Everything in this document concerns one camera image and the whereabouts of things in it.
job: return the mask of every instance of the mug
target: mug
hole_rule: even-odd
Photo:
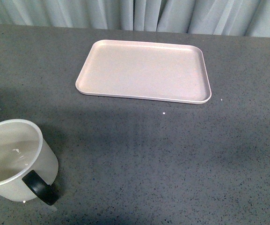
[[[28,120],[0,122],[0,195],[16,202],[39,197],[48,205],[58,200],[52,189],[58,160],[40,128]]]

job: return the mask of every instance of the gray speckled countertop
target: gray speckled countertop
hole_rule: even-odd
[[[101,39],[199,47],[212,98],[80,94]],[[0,121],[14,118],[41,128],[61,197],[0,197],[0,225],[270,224],[270,38],[0,25]]]

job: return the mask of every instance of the mug rim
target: mug rim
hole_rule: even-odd
[[[43,145],[43,135],[42,135],[42,132],[40,130],[40,128],[33,122],[29,121],[29,120],[23,120],[23,119],[11,119],[11,120],[5,120],[5,121],[2,121],[0,122],[0,126],[1,125],[4,125],[4,124],[8,124],[8,123],[24,123],[24,124],[28,124],[30,125],[31,127],[33,127],[37,133],[38,133],[38,136],[39,136],[39,143],[38,143],[38,148],[37,148],[37,151],[36,151],[36,154],[35,156],[33,157],[32,161],[29,163],[28,166],[26,166],[23,170],[21,170],[20,172],[18,172],[17,174],[15,174],[14,176],[12,177],[9,177],[5,180],[1,180],[0,181],[0,186],[1,185],[4,185],[4,184],[7,184],[17,178],[19,178],[20,176],[22,176],[24,173],[26,173],[27,170],[29,170],[32,165],[36,162],[41,150],[42,150],[42,145]]]

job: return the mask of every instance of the white curtain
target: white curtain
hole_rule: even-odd
[[[0,0],[0,23],[270,37],[270,0]]]

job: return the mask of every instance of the tray rim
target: tray rim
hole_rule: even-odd
[[[119,95],[119,94],[115,94],[115,95],[111,95],[111,94],[102,94],[102,93],[93,93],[93,92],[87,92],[87,91],[82,91],[82,89],[79,87],[79,83],[80,83],[80,79],[81,79],[81,75],[83,74],[83,71],[85,70],[86,66],[88,63],[86,63],[87,59],[89,57],[92,57],[93,51],[94,49],[99,46],[99,45],[106,45],[108,43],[123,43],[125,45],[129,44],[132,46],[149,46],[149,47],[155,47],[155,48],[159,48],[159,47],[165,47],[165,48],[177,48],[178,46],[186,46],[186,47],[190,47],[190,48],[194,48],[197,49],[198,52],[200,52],[201,56],[202,56],[202,67],[204,68],[205,71],[205,77],[206,77],[206,87],[208,89],[209,95],[207,96],[206,99],[204,100],[200,100],[200,101],[195,101],[195,100],[181,100],[181,99],[170,99],[170,98],[162,98],[162,97],[143,97],[143,96],[128,96],[128,95]],[[153,100],[153,101],[165,101],[165,102],[177,102],[177,103],[188,103],[188,104],[204,104],[207,101],[210,100],[210,98],[212,97],[212,90],[211,90],[211,86],[210,86],[210,82],[209,82],[209,77],[207,74],[207,70],[206,70],[206,66],[205,66],[205,61],[204,61],[204,54],[202,52],[202,50],[196,46],[193,45],[180,45],[180,44],[170,44],[170,43],[159,43],[159,42],[146,42],[146,41],[124,41],[124,40],[110,40],[110,39],[102,39],[99,41],[96,41],[93,43],[88,56],[86,57],[86,60],[83,64],[83,67],[79,73],[79,76],[75,82],[75,87],[76,89],[84,95],[89,95],[89,96],[102,96],[102,97],[113,97],[113,98],[132,98],[132,99],[140,99],[140,100]]]

